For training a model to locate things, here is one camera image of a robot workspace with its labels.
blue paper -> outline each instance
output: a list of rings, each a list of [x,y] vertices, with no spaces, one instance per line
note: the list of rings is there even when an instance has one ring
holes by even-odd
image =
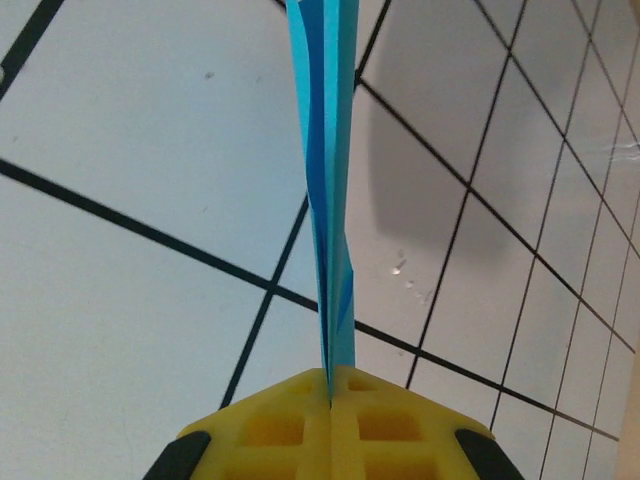
[[[354,365],[353,269],[344,233],[358,0],[287,0],[316,251],[322,359]]]

